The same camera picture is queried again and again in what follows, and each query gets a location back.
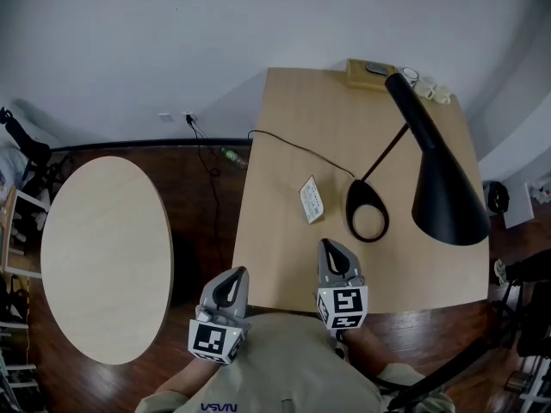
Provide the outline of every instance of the baseboard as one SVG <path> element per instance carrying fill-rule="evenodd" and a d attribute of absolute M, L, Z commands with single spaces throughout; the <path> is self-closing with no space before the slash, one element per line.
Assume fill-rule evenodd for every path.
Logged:
<path fill-rule="evenodd" d="M 199 139 L 200 145 L 224 145 L 224 146 L 247 146 L 251 145 L 252 139 Z M 109 150 L 131 147 L 187 147 L 197 145 L 197 139 L 148 139 L 143 141 L 117 141 L 100 142 L 97 144 L 69 145 L 52 149 L 52 152 L 61 151 L 85 151 L 85 150 Z"/>

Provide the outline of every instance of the oval tabletop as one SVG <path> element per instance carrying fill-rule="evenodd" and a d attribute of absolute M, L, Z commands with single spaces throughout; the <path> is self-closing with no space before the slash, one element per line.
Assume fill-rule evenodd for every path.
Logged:
<path fill-rule="evenodd" d="M 40 263 L 52 314 L 78 350 L 105 364 L 144 353 L 172 288 L 170 226 L 147 175 L 120 157 L 76 170 L 46 219 Z"/>

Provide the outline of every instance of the lamp shade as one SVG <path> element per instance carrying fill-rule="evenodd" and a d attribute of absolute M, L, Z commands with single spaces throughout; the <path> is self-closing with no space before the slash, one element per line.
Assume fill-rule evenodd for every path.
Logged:
<path fill-rule="evenodd" d="M 400 74 L 385 85 L 423 152 L 413 220 L 441 242 L 464 246 L 484 240 L 490 231 L 486 210 L 423 104 Z"/>

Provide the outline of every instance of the water bottle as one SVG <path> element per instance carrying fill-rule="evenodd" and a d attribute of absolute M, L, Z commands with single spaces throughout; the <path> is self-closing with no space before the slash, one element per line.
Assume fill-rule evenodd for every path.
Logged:
<path fill-rule="evenodd" d="M 222 147 L 222 153 L 224 153 L 224 155 L 226 155 L 226 157 L 232 161 L 233 163 L 235 163 L 240 169 L 242 170 L 247 170 L 247 167 L 249 166 L 249 163 L 247 163 L 247 161 L 245 161 L 239 154 L 237 154 L 235 151 L 233 150 L 228 150 L 227 148 L 225 147 Z"/>

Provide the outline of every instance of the power cord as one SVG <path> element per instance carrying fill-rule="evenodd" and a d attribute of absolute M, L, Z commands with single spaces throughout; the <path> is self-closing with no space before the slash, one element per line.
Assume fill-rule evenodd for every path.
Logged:
<path fill-rule="evenodd" d="M 219 223 L 219 217 L 220 217 L 220 201 L 218 200 L 218 195 L 216 193 L 216 187 L 214 186 L 214 178 L 220 177 L 220 170 L 216 167 L 209 169 L 207 167 L 207 163 L 205 163 L 205 160 L 203 159 L 203 156 L 201 155 L 201 140 L 199 139 L 199 136 L 201 135 L 201 138 L 204 139 L 205 136 L 201 132 L 197 132 L 193 125 L 193 118 L 191 115 L 186 115 L 186 122 L 188 123 L 189 128 L 193 130 L 193 133 L 195 134 L 195 141 L 197 142 L 197 156 L 201 160 L 201 163 L 203 164 L 203 167 L 205 167 L 205 171 L 208 173 L 208 181 L 210 182 L 210 188 L 213 190 L 213 197 L 214 202 L 216 202 L 216 207 L 214 209 L 214 224 L 213 224 L 213 233 L 214 233 L 214 241 L 216 242 L 216 249 L 218 250 L 218 258 L 220 260 L 220 266 L 222 269 L 226 269 L 226 264 L 224 262 L 224 256 L 222 255 L 222 249 L 220 247 L 220 236 L 218 233 L 218 223 Z M 207 148 L 210 150 L 210 152 L 213 154 L 214 157 L 216 156 L 216 153 L 214 153 L 214 150 L 207 146 Z"/>
<path fill-rule="evenodd" d="M 264 130 L 251 130 L 250 132 L 247 133 L 247 139 L 251 139 L 251 133 L 263 133 L 263 134 L 267 134 L 269 136 L 272 136 L 273 138 L 276 138 L 276 139 L 279 139 L 281 142 L 284 142 L 285 144 L 289 144 L 295 148 L 298 148 L 298 149 L 301 149 L 303 151 L 307 151 L 308 153 L 314 155 L 315 157 L 319 157 L 319 159 L 321 159 L 322 161 L 326 161 L 327 163 L 330 163 L 333 167 L 336 167 L 338 168 L 339 170 L 342 170 L 344 171 L 345 173 L 348 173 L 349 175 L 352 176 L 353 179 L 356 179 L 356 177 L 354 176 L 354 173 L 352 173 L 350 170 L 347 170 L 346 168 L 343 168 L 341 167 L 340 165 L 338 165 L 337 163 L 334 163 L 332 161 L 330 161 L 329 159 L 327 159 L 326 157 L 323 157 L 321 156 L 320 154 L 316 153 L 315 151 L 312 151 L 306 147 L 301 147 L 300 145 L 297 145 L 297 144 L 293 144 L 292 142 L 289 142 L 287 141 L 286 139 L 283 139 L 281 138 L 280 136 L 277 136 L 276 134 L 273 134 L 273 133 L 270 133 L 270 132 L 265 132 Z"/>

